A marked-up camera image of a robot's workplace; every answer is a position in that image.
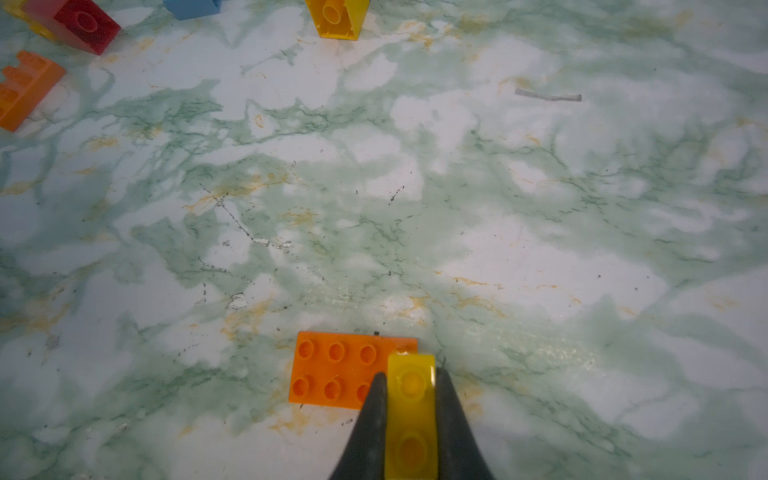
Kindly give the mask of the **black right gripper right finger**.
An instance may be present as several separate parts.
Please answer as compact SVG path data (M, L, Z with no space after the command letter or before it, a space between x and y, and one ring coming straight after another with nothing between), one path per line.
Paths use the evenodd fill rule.
M436 370L435 400L438 478L494 479L472 434L451 377L443 368Z

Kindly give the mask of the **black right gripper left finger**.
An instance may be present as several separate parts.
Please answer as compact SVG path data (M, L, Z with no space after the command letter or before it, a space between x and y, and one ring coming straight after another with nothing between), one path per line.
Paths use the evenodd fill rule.
M387 379L383 372L372 381L347 445L330 479L384 478L387 425Z

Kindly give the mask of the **orange long lego plate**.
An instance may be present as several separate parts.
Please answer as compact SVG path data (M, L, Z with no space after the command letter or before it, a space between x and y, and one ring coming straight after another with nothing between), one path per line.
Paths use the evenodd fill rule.
M289 401L358 410L374 376L387 371L388 357L417 351L415 338L301 331Z

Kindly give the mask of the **light blue lego brick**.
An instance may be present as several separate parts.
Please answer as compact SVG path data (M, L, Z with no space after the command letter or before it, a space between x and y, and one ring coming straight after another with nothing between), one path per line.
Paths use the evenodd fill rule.
M165 8L177 20L196 19L218 14L221 0L163 0Z

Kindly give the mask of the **orange lego brick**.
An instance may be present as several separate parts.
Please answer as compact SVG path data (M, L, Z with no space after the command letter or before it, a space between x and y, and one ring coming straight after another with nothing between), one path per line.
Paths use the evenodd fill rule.
M67 70L34 52L21 50L17 67L2 69L1 127L15 132L34 108L67 73Z

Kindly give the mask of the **red square lego brick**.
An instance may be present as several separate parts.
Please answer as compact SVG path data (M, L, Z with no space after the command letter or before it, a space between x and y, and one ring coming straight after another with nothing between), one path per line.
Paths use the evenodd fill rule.
M22 10L59 40L101 55L121 27L91 0L28 0Z

